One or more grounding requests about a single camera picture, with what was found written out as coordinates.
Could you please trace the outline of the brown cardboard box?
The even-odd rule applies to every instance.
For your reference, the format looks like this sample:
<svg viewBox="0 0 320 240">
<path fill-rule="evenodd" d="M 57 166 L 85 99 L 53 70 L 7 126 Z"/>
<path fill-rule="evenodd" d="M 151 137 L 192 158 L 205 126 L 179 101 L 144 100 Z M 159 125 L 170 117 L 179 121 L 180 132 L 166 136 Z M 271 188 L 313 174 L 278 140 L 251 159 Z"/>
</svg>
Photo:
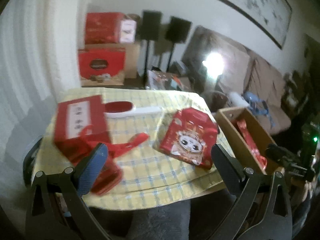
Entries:
<svg viewBox="0 0 320 240">
<path fill-rule="evenodd" d="M 242 166 L 268 175 L 280 170 L 279 164 L 265 154 L 274 140 L 248 109 L 222 108 L 217 111 L 215 120 Z"/>
</svg>

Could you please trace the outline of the large brown carton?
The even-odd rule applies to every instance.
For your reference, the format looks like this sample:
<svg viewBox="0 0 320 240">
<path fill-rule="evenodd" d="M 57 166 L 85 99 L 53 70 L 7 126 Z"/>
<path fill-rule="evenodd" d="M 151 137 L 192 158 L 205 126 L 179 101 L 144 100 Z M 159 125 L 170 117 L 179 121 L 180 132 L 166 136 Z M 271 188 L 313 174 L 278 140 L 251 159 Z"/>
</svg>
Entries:
<svg viewBox="0 0 320 240">
<path fill-rule="evenodd" d="M 78 51 L 83 87 L 122 86 L 137 77 L 139 43 L 88 44 Z"/>
</svg>

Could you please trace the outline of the bright lamp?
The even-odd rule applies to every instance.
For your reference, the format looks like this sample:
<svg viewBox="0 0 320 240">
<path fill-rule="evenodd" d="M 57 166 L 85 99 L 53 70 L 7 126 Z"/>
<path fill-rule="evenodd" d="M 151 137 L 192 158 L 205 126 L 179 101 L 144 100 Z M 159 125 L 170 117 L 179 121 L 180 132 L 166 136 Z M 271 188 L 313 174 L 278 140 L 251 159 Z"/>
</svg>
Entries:
<svg viewBox="0 0 320 240">
<path fill-rule="evenodd" d="M 221 53 L 212 51 L 202 61 L 202 65 L 206 68 L 207 75 L 216 80 L 220 75 L 223 74 L 226 61 Z"/>
</svg>

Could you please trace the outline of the red cartoon cat gift box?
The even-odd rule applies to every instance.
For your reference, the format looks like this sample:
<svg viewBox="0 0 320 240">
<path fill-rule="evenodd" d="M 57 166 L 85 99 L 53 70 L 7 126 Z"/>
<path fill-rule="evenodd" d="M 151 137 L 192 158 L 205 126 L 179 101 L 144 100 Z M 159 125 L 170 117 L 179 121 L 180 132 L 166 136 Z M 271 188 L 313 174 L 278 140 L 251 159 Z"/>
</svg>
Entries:
<svg viewBox="0 0 320 240">
<path fill-rule="evenodd" d="M 210 170 L 212 146 L 216 144 L 218 125 L 207 113 L 195 108 L 177 111 L 161 140 L 159 150 L 175 159 Z"/>
</svg>

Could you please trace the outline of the red and white lint brush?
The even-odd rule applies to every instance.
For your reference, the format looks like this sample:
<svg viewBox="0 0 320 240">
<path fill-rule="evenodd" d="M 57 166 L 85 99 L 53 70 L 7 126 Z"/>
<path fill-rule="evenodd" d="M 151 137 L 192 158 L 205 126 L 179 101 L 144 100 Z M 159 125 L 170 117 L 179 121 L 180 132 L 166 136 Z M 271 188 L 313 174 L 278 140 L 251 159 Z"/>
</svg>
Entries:
<svg viewBox="0 0 320 240">
<path fill-rule="evenodd" d="M 107 118 L 120 119 L 130 116 L 140 116 L 161 113 L 162 108 L 157 106 L 136 107 L 129 101 L 115 101 L 105 104 L 105 115 Z"/>
</svg>

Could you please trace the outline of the red patterned upper gift box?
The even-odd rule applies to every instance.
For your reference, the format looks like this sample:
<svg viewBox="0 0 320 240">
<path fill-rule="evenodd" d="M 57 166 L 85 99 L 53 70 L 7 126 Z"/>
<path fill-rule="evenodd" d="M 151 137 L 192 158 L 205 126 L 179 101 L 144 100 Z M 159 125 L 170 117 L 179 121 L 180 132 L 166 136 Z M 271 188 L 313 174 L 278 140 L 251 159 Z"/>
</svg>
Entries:
<svg viewBox="0 0 320 240">
<path fill-rule="evenodd" d="M 90 12 L 86 16 L 85 44 L 119 43 L 122 12 Z"/>
</svg>

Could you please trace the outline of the beige sofa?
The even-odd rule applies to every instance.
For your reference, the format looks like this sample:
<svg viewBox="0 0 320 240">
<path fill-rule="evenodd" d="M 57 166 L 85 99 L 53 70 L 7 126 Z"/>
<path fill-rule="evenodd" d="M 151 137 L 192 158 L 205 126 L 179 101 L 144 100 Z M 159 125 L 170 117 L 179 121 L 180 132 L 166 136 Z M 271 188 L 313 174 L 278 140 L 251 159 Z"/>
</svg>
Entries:
<svg viewBox="0 0 320 240">
<path fill-rule="evenodd" d="M 225 68 L 213 77 L 217 65 L 205 67 L 203 62 L 210 53 L 222 56 Z M 217 90 L 244 95 L 251 92 L 266 101 L 269 115 L 258 116 L 258 121 L 270 135 L 283 132 L 291 126 L 291 120 L 281 107 L 285 93 L 285 80 L 279 70 L 246 46 L 220 33 L 198 25 L 185 49 L 182 61 L 188 68 L 193 89 L 209 95 Z"/>
</svg>

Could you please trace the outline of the framed wall painting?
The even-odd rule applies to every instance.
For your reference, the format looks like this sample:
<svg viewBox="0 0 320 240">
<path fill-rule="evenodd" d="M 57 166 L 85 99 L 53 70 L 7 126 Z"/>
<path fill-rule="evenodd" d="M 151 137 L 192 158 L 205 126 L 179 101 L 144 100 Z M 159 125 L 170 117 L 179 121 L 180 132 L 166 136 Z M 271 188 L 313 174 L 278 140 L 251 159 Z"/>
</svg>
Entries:
<svg viewBox="0 0 320 240">
<path fill-rule="evenodd" d="M 292 17 L 287 0 L 219 0 L 259 27 L 279 49 L 282 49 Z"/>
</svg>

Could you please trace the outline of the white round device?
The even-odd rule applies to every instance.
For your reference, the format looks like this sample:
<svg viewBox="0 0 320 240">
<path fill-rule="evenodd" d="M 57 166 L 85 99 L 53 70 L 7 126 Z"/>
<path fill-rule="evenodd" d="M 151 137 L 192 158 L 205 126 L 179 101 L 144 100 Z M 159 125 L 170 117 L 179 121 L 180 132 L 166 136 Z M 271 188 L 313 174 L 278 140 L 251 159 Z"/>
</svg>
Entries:
<svg viewBox="0 0 320 240">
<path fill-rule="evenodd" d="M 249 103 L 237 92 L 227 94 L 229 107 L 249 107 Z"/>
</svg>

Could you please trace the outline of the red patterned packet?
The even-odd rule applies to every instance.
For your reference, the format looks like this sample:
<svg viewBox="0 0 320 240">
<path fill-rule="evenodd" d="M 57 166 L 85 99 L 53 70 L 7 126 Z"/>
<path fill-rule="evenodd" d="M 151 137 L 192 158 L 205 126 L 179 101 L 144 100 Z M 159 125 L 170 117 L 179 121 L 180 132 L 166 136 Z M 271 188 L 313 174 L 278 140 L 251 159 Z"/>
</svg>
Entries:
<svg viewBox="0 0 320 240">
<path fill-rule="evenodd" d="M 236 125 L 244 141 L 246 142 L 251 155 L 253 155 L 257 159 L 259 166 L 264 171 L 267 167 L 267 159 L 260 154 L 260 151 L 258 150 L 256 143 L 254 142 L 251 134 L 249 133 L 246 120 L 245 119 L 237 120 Z"/>
</svg>

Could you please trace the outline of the small white printed box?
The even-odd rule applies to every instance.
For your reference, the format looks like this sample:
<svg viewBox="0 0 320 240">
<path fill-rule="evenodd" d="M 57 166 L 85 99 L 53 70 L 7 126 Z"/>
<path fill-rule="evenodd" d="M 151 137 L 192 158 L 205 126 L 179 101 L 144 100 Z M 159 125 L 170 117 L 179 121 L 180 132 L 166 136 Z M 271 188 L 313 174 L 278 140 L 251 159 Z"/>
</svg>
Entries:
<svg viewBox="0 0 320 240">
<path fill-rule="evenodd" d="M 137 23 L 131 19 L 125 19 L 120 24 L 120 43 L 134 43 Z"/>
</svg>

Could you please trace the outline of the yellow plaid tablecloth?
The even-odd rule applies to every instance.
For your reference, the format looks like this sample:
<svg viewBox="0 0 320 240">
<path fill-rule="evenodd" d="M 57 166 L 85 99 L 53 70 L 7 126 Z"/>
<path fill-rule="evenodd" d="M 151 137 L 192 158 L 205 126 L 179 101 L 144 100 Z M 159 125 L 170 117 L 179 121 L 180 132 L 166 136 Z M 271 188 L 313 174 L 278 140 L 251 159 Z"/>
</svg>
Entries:
<svg viewBox="0 0 320 240">
<path fill-rule="evenodd" d="M 158 146 L 174 113 L 193 107 L 205 113 L 209 108 L 195 93 L 174 90 L 135 90 L 76 88 L 67 91 L 63 101 L 100 95 L 104 103 L 130 101 L 136 107 L 158 106 L 161 112 L 147 116 L 109 120 L 113 143 L 125 143 L 138 133 L 149 139 L 116 159 L 122 169 L 121 182 L 103 196 L 84 196 L 90 207 L 105 210 L 138 210 L 168 205 L 219 191 L 225 187 L 215 168 L 204 170 L 159 152 Z"/>
</svg>

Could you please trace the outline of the red rounded metal tin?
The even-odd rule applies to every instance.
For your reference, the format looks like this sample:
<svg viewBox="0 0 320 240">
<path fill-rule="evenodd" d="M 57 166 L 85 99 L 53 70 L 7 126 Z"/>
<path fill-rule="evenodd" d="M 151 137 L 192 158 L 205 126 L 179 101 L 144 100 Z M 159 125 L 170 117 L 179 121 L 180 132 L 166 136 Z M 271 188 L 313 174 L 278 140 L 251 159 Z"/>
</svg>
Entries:
<svg viewBox="0 0 320 240">
<path fill-rule="evenodd" d="M 112 158 L 108 158 L 104 164 L 99 176 L 95 180 L 91 192 L 102 196 L 117 186 L 123 178 L 122 169 L 114 162 Z"/>
</svg>

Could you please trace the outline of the red gift box with oval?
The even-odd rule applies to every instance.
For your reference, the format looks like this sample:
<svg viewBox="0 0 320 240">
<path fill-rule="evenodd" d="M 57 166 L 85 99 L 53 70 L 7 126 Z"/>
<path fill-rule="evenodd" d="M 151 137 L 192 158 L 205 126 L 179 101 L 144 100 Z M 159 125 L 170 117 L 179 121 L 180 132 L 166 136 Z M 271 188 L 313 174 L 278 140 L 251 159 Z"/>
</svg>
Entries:
<svg viewBox="0 0 320 240">
<path fill-rule="evenodd" d="M 96 82 L 125 79 L 124 48 L 93 48 L 78 51 L 79 74 L 83 80 Z"/>
</svg>

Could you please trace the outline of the red box with white label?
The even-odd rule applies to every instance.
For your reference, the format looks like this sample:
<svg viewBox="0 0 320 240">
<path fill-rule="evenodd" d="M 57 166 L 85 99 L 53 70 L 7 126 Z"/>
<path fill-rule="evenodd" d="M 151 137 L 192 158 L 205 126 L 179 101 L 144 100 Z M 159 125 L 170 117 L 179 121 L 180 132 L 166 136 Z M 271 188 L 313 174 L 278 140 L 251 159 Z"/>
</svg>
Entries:
<svg viewBox="0 0 320 240">
<path fill-rule="evenodd" d="M 113 144 L 100 95 L 58 104 L 54 144 L 73 165 L 89 155 L 98 143 L 105 144 L 109 158 L 115 159 L 148 139 L 148 134 L 138 133 L 126 143 Z"/>
</svg>

